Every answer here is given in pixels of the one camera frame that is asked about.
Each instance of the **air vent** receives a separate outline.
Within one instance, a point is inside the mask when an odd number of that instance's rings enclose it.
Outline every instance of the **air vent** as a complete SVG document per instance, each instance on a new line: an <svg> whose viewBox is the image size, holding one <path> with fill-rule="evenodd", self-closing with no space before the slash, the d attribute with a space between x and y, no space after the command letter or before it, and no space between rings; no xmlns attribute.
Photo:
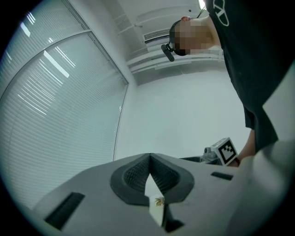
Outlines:
<svg viewBox="0 0 295 236"><path fill-rule="evenodd" d="M156 39L159 37L168 36L169 30L170 29L162 29L162 30L158 30L158 31L143 35L144 41L149 41L149 40Z"/></svg>

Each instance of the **man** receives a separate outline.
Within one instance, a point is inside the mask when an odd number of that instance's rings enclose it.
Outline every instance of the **man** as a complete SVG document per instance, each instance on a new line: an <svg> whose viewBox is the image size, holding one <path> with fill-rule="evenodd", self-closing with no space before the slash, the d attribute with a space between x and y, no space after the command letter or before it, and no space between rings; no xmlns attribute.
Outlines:
<svg viewBox="0 0 295 236"><path fill-rule="evenodd" d="M262 7L250 1L206 0L209 16L182 17L170 30L175 53L181 56L220 46L231 82L241 99L248 141L231 166L255 155L277 140L276 132L262 105L281 82L294 58L294 46L288 45L287 17L271 18L273 4Z"/></svg>

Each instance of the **white wall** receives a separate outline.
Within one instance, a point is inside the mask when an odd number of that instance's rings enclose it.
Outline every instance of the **white wall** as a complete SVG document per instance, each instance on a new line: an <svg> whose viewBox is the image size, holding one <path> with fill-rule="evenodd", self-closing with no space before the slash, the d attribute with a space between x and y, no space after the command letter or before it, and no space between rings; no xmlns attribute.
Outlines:
<svg viewBox="0 0 295 236"><path fill-rule="evenodd" d="M230 137L238 152L250 129L227 71L207 71L146 83L136 91L130 155L202 155Z"/></svg>
<svg viewBox="0 0 295 236"><path fill-rule="evenodd" d="M129 155L130 115L132 114L137 87L136 81L126 64L129 48L124 43L123 38L117 35L118 29L101 0L69 0L69 2L92 30L129 82L121 112L115 150L115 159L126 157Z"/></svg>

